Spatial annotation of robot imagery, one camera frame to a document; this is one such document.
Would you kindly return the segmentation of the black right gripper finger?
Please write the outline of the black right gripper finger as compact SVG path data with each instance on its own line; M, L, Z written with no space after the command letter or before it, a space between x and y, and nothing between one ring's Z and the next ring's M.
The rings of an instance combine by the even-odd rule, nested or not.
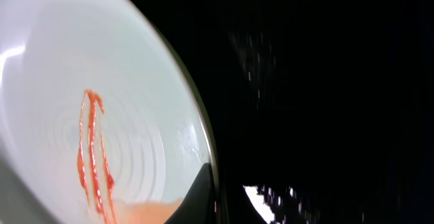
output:
M205 163L182 203L165 224L215 224L214 194L212 167Z

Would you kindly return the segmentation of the light blue plate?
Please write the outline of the light blue plate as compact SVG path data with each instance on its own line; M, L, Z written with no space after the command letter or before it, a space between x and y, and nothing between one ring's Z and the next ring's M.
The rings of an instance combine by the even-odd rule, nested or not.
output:
M130 0L1 0L1 222L165 223L215 157L181 60Z

